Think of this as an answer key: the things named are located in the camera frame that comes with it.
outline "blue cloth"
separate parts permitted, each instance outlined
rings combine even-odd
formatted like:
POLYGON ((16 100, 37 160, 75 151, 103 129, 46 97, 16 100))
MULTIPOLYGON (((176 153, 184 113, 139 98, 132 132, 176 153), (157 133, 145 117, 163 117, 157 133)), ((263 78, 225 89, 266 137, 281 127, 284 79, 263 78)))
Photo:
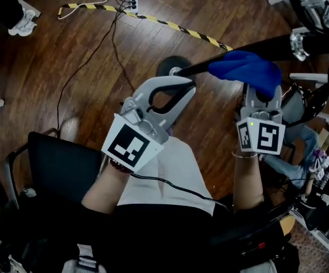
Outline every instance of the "blue cloth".
POLYGON ((209 65, 209 73, 221 80, 247 83, 269 98, 274 97, 276 87, 282 81, 281 71, 276 64, 245 51, 226 53, 222 61, 209 65))

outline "person's arm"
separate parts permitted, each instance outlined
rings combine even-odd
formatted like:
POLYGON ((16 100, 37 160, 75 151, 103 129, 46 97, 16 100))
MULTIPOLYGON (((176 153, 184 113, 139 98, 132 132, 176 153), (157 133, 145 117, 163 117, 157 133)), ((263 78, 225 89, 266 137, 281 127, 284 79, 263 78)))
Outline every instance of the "person's arm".
POLYGON ((129 177, 129 173, 123 173, 108 163, 101 176, 87 191, 81 204, 97 212, 112 213, 120 200, 129 177))
MULTIPOLYGON (((241 152, 238 144, 238 156, 251 156, 252 152, 241 152)), ((264 201, 259 162, 252 158, 235 158, 234 211, 251 209, 264 201)))
POLYGON ((314 180, 314 176, 311 175, 310 178, 309 178, 309 180, 307 181, 307 184, 306 184, 306 190, 305 190, 305 195, 306 196, 308 196, 309 194, 311 194, 313 180, 314 180))

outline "sneaker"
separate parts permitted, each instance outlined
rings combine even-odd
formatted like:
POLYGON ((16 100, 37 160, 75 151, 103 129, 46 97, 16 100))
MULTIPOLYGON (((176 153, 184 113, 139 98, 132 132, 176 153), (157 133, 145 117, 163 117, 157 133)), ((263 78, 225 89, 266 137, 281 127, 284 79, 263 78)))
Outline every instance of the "sneaker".
POLYGON ((23 19, 32 21, 32 19, 35 17, 35 12, 33 10, 31 10, 31 9, 26 10, 23 7, 23 12, 24 12, 23 19))
POLYGON ((10 35, 19 34, 20 36, 28 36, 33 32, 33 29, 34 27, 36 27, 36 25, 37 24, 35 24, 34 22, 23 18, 16 24, 16 26, 8 30, 8 32, 10 35))

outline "metal frame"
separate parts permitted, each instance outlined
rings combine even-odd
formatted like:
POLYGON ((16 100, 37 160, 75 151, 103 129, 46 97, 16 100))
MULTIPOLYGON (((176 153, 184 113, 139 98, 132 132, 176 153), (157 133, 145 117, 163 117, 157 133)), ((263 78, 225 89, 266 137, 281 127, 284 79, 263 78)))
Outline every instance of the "metal frame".
MULTIPOLYGON (((55 133, 56 137, 59 138, 59 132, 57 131, 57 129, 54 129, 54 128, 49 129, 42 134, 49 135, 51 133, 55 133)), ((8 156, 5 159, 5 175, 9 182, 11 197, 13 198, 13 202, 17 209, 19 209, 19 202, 18 202, 19 195, 18 195, 18 191, 16 190, 14 174, 13 174, 14 161, 15 161, 16 157, 18 155, 20 155, 22 152, 24 152, 26 149, 28 149, 28 143, 22 145, 21 147, 16 149, 14 152, 11 152, 10 154, 8 154, 8 156)))

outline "yellow and black caution tape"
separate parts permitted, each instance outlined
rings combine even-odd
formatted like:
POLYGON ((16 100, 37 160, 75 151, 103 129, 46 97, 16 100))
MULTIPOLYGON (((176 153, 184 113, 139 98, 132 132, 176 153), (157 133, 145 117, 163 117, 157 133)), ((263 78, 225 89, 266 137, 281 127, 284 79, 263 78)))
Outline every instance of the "yellow and black caution tape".
POLYGON ((148 20, 151 20, 153 22, 156 22, 156 23, 161 23, 161 24, 166 24, 168 25, 170 28, 174 29, 174 30, 178 30, 178 31, 182 31, 186 34, 189 34, 191 36, 194 36, 195 38, 199 38, 199 39, 202 39, 202 40, 205 40, 215 46, 217 46, 218 48, 223 48, 225 49, 226 51, 230 51, 232 50, 231 47, 229 47, 228 45, 225 45, 207 35, 204 35, 204 34, 200 34, 199 32, 196 32, 196 31, 193 31, 193 30, 187 30, 173 22, 170 22, 170 21, 162 21, 162 20, 159 20, 157 19, 156 17, 154 16, 150 16, 150 15, 136 15, 134 13, 131 13, 127 10, 119 10, 113 6, 107 6, 107 5, 93 5, 93 4, 88 4, 88 5, 78 5, 76 3, 70 3, 70 4, 65 4, 65 5, 62 5, 62 7, 60 8, 59 10, 59 13, 58 13, 58 17, 60 17, 61 13, 62 13, 62 9, 63 8, 71 8, 71 9, 75 9, 75 8, 86 8, 86 9, 103 9, 103 10, 107 10, 107 11, 113 11, 113 12, 122 12, 122 13, 125 13, 126 15, 129 15, 131 17, 135 17, 135 18, 139 18, 139 19, 148 19, 148 20))

